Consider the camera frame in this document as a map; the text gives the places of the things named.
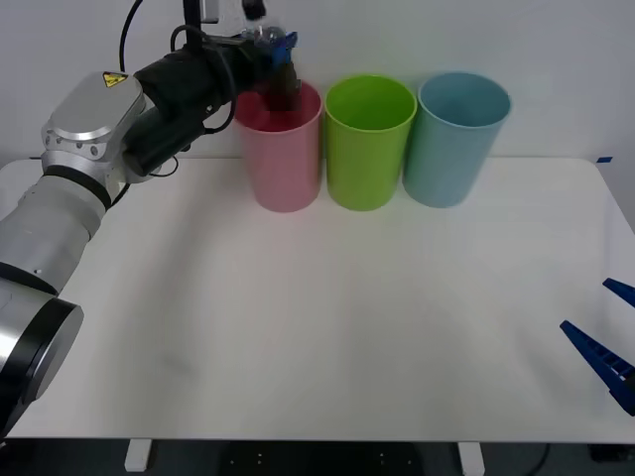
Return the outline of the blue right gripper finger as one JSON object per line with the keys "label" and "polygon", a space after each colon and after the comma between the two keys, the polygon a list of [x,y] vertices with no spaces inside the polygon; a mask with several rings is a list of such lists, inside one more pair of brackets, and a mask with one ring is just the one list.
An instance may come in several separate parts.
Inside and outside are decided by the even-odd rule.
{"label": "blue right gripper finger", "polygon": [[560,329],[591,367],[616,403],[634,416],[634,366],[565,320]]}
{"label": "blue right gripper finger", "polygon": [[635,288],[613,279],[606,279],[602,285],[612,293],[635,307]]}

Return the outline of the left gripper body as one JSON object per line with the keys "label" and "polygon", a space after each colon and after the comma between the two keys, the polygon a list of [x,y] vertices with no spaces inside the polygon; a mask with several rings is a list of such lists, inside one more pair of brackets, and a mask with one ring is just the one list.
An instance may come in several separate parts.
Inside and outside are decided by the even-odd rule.
{"label": "left gripper body", "polygon": [[217,37],[216,45],[225,59],[216,75],[216,92],[221,100],[233,97],[229,72],[237,95],[249,91],[261,94],[269,91],[274,72],[271,44],[242,37]]}

